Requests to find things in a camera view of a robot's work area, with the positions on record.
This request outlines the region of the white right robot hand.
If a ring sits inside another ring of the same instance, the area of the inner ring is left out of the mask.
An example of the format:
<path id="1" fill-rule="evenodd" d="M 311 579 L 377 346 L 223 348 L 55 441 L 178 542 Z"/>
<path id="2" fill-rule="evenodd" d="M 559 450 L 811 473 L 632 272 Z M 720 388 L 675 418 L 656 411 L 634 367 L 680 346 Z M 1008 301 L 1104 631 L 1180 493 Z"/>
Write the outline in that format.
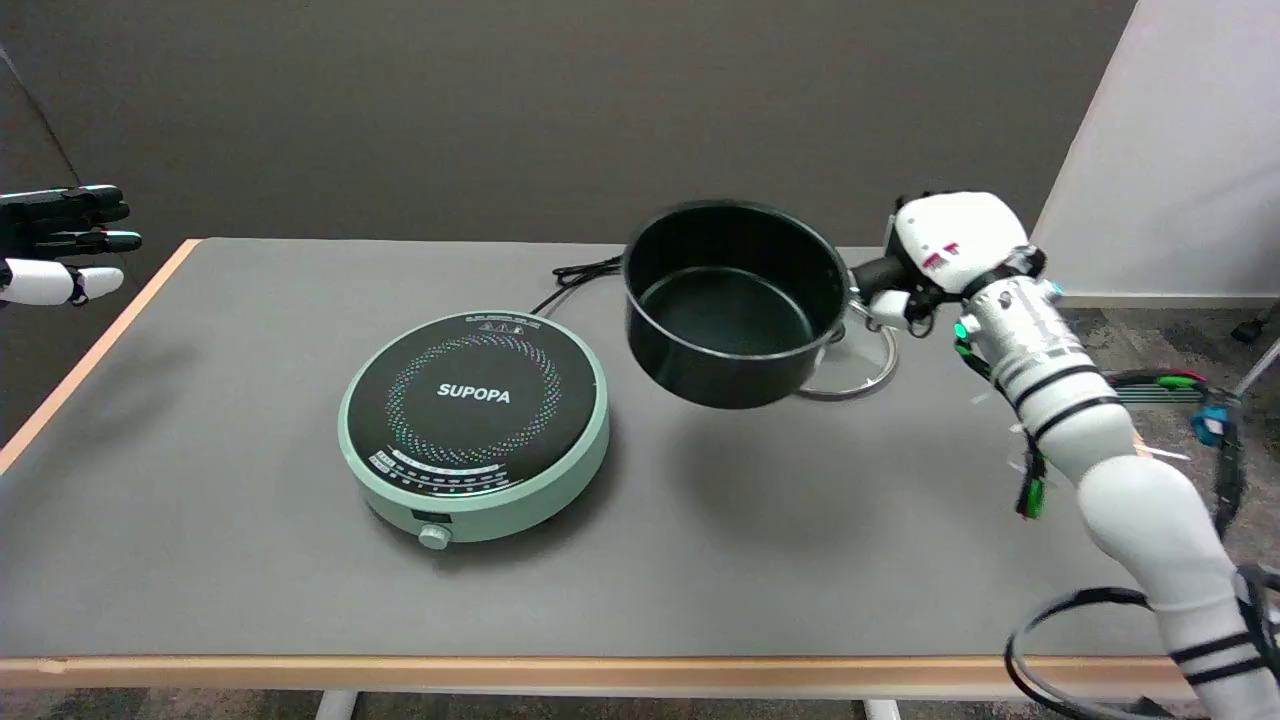
<path id="1" fill-rule="evenodd" d="M 896 201 L 882 256 L 852 268 L 851 277 L 870 328 L 925 337 L 943 305 L 964 304 L 996 281 L 1039 278 L 1044 265 L 1046 255 L 996 195 L 925 192 Z"/>

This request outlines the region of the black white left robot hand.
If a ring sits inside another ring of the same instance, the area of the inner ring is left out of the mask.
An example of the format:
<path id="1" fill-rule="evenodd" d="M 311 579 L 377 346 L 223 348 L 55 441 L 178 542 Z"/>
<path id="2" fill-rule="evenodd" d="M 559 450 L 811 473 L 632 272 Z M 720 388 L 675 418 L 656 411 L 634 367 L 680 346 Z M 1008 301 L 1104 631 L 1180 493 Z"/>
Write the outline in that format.
<path id="1" fill-rule="evenodd" d="M 114 184 L 87 184 L 1 196 L 1 301 L 82 306 L 119 290 L 116 266 L 76 266 L 65 258 L 133 252 L 140 233 L 108 225 L 131 214 Z"/>

